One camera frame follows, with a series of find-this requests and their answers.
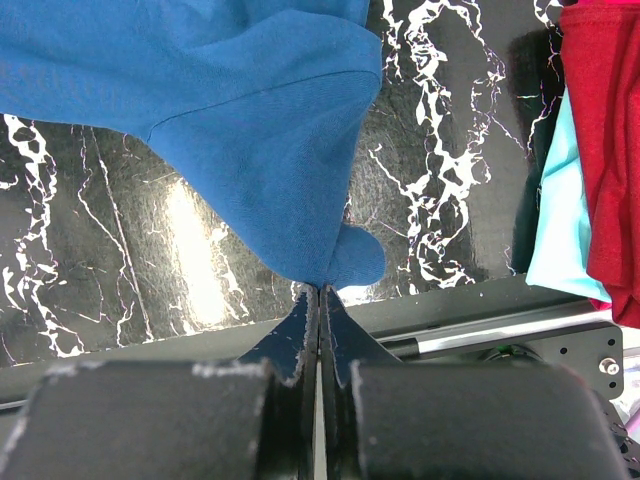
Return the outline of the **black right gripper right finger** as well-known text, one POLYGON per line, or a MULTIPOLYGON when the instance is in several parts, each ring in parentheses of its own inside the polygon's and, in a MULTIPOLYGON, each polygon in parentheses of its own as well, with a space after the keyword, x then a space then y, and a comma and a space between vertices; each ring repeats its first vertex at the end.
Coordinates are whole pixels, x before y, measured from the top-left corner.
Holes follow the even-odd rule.
POLYGON ((320 294, 331 479, 626 479, 611 404, 540 361, 405 363, 320 294))

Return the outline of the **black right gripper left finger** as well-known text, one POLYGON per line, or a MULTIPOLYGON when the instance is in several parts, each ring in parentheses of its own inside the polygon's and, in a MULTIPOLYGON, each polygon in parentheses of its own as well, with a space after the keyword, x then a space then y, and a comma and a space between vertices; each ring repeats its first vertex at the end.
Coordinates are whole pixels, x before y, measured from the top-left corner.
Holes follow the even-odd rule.
POLYGON ((5 479, 307 479, 319 293, 233 361, 51 369, 1 450, 5 479))

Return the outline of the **dark blue t-shirt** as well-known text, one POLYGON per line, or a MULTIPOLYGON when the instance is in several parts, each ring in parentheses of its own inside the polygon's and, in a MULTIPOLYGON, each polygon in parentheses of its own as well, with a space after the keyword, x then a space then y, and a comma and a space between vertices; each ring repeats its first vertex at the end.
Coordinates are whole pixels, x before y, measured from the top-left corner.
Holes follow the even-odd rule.
POLYGON ((365 1, 5 1, 1 109, 144 141, 277 274, 370 285, 343 220, 382 83, 365 1))

